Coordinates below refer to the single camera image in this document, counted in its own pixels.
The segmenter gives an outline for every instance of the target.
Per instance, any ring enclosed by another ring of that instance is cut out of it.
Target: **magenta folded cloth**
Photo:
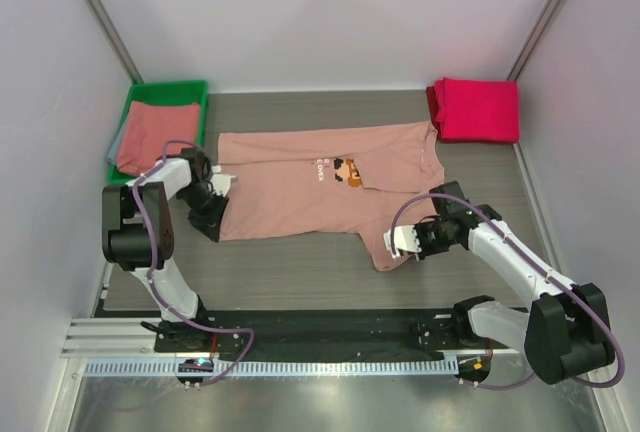
[[[131,102],[117,167],[128,175],[149,170],[162,156],[164,144],[171,139],[194,142],[200,123],[200,105],[156,106]],[[185,146],[171,144],[169,154],[179,154]]]
[[[377,270],[394,269],[403,261],[393,260],[383,234],[402,204],[443,183],[435,142],[429,122],[220,134],[219,163],[237,177],[220,239],[357,233]],[[398,225],[434,214],[433,203],[424,200],[409,207]]]
[[[510,144],[520,140],[516,82],[445,78],[436,81],[435,90],[442,139]]]

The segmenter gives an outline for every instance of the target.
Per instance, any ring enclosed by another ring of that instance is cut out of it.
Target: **red towel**
[[[146,172],[162,156],[162,147],[168,140],[195,141],[199,123],[199,104],[171,107],[131,102],[118,150],[118,170],[128,175]],[[171,144],[168,152],[179,154],[184,147]]]
[[[443,141],[520,140],[518,84],[443,79],[435,83],[436,128]],[[433,113],[434,105],[430,103]]]
[[[431,123],[438,131],[438,136],[440,136],[440,122],[436,120],[436,117],[438,117],[438,112],[440,112],[440,107],[438,107],[436,89],[433,86],[427,87],[427,104],[429,105],[429,115],[431,116]]]

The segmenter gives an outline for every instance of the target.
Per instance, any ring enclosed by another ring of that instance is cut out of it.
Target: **green bin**
[[[200,125],[196,143],[204,144],[204,129],[207,119],[207,98],[209,86],[204,80],[188,80],[183,82],[159,82],[155,84],[132,85],[129,89],[127,102],[124,104],[120,126],[127,120],[132,101],[149,105],[189,105],[200,104]],[[125,184],[131,179],[130,175],[120,172],[115,165],[109,166],[107,181],[110,184]]]

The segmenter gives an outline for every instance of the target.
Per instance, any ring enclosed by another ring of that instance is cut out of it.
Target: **white cable carrier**
[[[225,370],[231,362],[214,361],[213,371],[178,372],[184,358],[123,358],[89,359],[84,377],[192,377],[206,378]],[[231,378],[253,377],[357,377],[398,375],[455,375],[458,373],[456,356],[445,356],[440,361],[424,362],[346,362],[339,364],[241,362],[228,375]]]

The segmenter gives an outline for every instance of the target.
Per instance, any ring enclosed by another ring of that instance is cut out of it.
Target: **gray table surface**
[[[423,120],[428,120],[424,91],[217,95],[210,97],[205,146],[215,153],[221,132]],[[438,144],[437,154],[447,180],[460,181],[472,202],[492,205],[525,244],[541,252],[511,146]],[[357,235],[310,233],[215,244],[191,228],[187,210],[182,203],[172,204],[175,258],[187,283],[210,309],[447,307],[480,294],[519,305],[506,283],[461,247],[380,273]],[[105,308],[155,305],[136,279],[116,268]]]

